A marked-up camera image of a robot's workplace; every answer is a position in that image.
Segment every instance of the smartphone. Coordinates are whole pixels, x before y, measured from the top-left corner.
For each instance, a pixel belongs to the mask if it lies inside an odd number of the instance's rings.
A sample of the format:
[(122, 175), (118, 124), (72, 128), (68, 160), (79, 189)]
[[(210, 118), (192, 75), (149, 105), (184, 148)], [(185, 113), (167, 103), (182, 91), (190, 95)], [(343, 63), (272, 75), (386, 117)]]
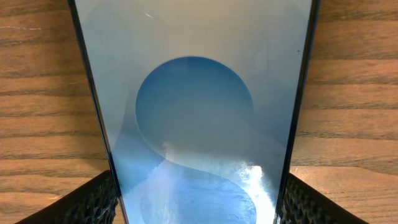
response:
[(70, 0), (126, 223), (277, 223), (316, 0)]

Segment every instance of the phone edge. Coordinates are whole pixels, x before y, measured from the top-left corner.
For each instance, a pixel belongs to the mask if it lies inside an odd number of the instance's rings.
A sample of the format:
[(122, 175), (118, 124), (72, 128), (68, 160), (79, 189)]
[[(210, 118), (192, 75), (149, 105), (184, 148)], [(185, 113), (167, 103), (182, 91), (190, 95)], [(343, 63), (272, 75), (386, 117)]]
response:
[(297, 130), (297, 125), (300, 117), (300, 109), (302, 105), (302, 98), (304, 94), (305, 81), (307, 80), (308, 66), (310, 63), (310, 57), (312, 52), (313, 40), (315, 36), (315, 29), (318, 20), (320, 0), (312, 0), (310, 16), (308, 18), (307, 34), (305, 36), (304, 51), (302, 57), (302, 63), (300, 67), (300, 75), (297, 82), (297, 90), (294, 101), (294, 109), (292, 115), (292, 121), (290, 122), (289, 138), (287, 141), (287, 149), (285, 153), (284, 168), (282, 171), (282, 178), (280, 180), (280, 188), (278, 193), (277, 204), (275, 208), (275, 219), (274, 223), (278, 223), (280, 220), (279, 210), (282, 206), (282, 202), (285, 196), (287, 177), (290, 170), (290, 161), (293, 153), (294, 140)]
[(92, 74), (91, 67), (90, 67), (90, 61), (88, 59), (88, 53), (87, 53), (87, 49), (86, 49), (86, 45), (85, 45), (85, 41), (84, 41), (83, 31), (81, 29), (81, 24), (80, 24), (75, 0), (68, 0), (68, 5), (70, 8), (73, 26), (75, 28), (75, 33), (76, 33), (78, 45), (80, 48), (81, 59), (83, 60), (88, 84), (90, 86), (91, 98), (93, 99), (96, 117), (99, 122), (99, 129), (101, 130), (101, 135), (102, 135), (104, 147), (106, 150), (106, 156), (108, 158), (109, 167), (111, 169), (113, 180), (116, 185), (116, 191), (117, 191), (117, 195), (118, 195), (119, 204), (120, 204), (120, 207), (122, 210), (123, 220), (125, 223), (128, 224), (129, 221), (128, 221), (127, 215), (126, 215), (126, 209), (125, 209), (124, 202), (123, 202), (123, 197), (122, 197), (122, 193), (121, 193), (121, 189), (120, 189), (120, 185), (119, 185), (118, 175), (116, 173), (116, 169), (113, 164), (113, 158), (112, 158), (112, 153), (111, 153), (111, 149), (110, 149), (109, 142), (108, 142), (108, 136), (106, 135), (106, 130), (104, 128), (104, 122), (102, 119), (100, 103), (98, 101), (98, 96), (96, 94), (94, 78), (93, 78), (93, 74)]

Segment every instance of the wooden surface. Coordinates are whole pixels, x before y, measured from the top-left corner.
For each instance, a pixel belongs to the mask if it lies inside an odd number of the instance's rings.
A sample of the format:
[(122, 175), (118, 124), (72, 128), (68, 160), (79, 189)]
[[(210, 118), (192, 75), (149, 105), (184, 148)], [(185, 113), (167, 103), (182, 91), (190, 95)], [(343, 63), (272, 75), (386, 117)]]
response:
[[(14, 223), (108, 162), (65, 0), (0, 0), (0, 63), (0, 220)], [(324, 0), (307, 83), (292, 173), (398, 223), (398, 2)]]

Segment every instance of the woven black material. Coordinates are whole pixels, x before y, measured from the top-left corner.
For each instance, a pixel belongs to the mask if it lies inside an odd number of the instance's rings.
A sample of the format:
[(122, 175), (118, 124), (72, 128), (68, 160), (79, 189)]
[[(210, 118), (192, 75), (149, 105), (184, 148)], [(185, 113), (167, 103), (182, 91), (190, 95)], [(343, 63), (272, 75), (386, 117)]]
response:
[(59, 201), (18, 223), (109, 224), (113, 222), (117, 204), (113, 178), (110, 170), (107, 170)]
[(292, 174), (289, 174), (279, 215), (281, 224), (366, 223)]
[[(58, 202), (23, 219), (19, 224), (109, 224), (113, 222), (117, 204), (114, 182), (111, 172), (108, 170), (61, 198)], [(289, 174), (279, 215), (281, 224), (366, 223), (292, 174)]]

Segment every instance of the wood grain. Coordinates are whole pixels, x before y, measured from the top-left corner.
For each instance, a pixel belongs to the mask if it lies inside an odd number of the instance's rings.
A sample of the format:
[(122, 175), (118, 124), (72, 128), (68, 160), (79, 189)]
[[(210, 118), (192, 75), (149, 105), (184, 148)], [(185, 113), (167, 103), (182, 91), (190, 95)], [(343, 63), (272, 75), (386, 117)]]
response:
[[(0, 9), (0, 220), (14, 223), (109, 165), (66, 1)], [(322, 1), (292, 157), (370, 223), (398, 223), (397, 36), (395, 0)]]

